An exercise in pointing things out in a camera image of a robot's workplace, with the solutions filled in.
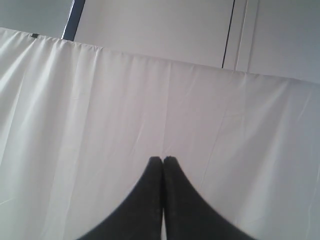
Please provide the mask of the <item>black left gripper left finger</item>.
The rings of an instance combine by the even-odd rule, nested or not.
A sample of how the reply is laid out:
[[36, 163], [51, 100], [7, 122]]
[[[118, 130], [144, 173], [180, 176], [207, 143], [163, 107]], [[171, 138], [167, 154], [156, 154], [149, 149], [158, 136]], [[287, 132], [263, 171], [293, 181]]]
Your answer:
[[125, 200], [81, 240], [160, 240], [163, 220], [163, 163], [149, 159]]

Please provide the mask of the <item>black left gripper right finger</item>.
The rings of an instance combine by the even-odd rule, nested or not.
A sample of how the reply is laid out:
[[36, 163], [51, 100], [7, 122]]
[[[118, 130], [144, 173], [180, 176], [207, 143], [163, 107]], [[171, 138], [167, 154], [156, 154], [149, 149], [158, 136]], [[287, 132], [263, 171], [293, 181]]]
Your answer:
[[164, 221], [168, 240], [251, 240], [196, 191], [178, 160], [163, 160]]

